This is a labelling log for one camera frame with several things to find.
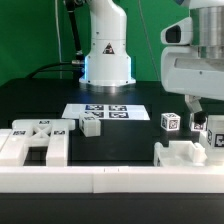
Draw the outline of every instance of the white cube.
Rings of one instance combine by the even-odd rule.
[[[180,116],[175,113],[162,114],[161,127],[166,131],[178,131],[180,129]]]
[[[224,162],[224,116],[209,116],[206,154],[209,160]]]
[[[193,114],[190,115],[190,121],[189,121],[189,127],[191,131],[199,132],[199,131],[206,131],[207,128],[207,118],[205,123],[203,124],[197,124],[193,120]]]
[[[100,136],[101,122],[92,113],[79,115],[79,128],[86,137]]]

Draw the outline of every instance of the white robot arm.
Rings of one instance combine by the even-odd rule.
[[[162,31],[161,78],[166,91],[186,95],[192,113],[200,97],[224,100],[224,0],[175,0],[190,16]]]
[[[69,0],[87,3],[91,16],[91,51],[85,57],[81,88],[120,92],[132,87],[131,58],[126,53],[127,16],[113,0]]]

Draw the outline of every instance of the black tabletop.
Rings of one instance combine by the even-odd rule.
[[[167,146],[169,140],[199,138],[189,129],[184,96],[165,92],[159,82],[138,82],[132,91],[99,94],[80,90],[71,80],[15,79],[0,87],[0,102],[2,129],[16,119],[60,119],[68,103],[145,106],[150,121],[102,120],[100,137],[86,138],[76,121],[70,133],[70,166],[152,166],[156,142]],[[223,114],[223,102],[201,103],[208,114]],[[171,112],[181,116],[179,131],[160,127],[161,114]],[[0,208],[7,223],[224,222],[222,194],[0,194]]]

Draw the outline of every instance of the white paper sheet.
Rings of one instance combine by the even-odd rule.
[[[62,118],[78,119],[84,112],[106,120],[150,120],[143,105],[107,104],[67,104]]]

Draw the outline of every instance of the green wall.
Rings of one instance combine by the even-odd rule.
[[[63,60],[71,61],[75,52],[69,20],[63,1],[58,1]],[[135,78],[156,80],[138,0],[114,2],[128,15],[127,52],[135,61]],[[160,32],[186,17],[188,11],[172,0],[141,0],[141,3],[156,67],[160,73],[160,56],[164,48],[160,43]],[[13,78],[25,77],[42,65],[59,61],[54,4],[54,0],[0,1],[0,85]],[[77,10],[77,20],[83,50],[87,54],[91,35],[87,5]],[[49,74],[40,74],[38,77],[49,77]],[[59,75],[51,74],[50,77],[58,78]],[[70,75],[64,74],[63,77],[70,78]]]

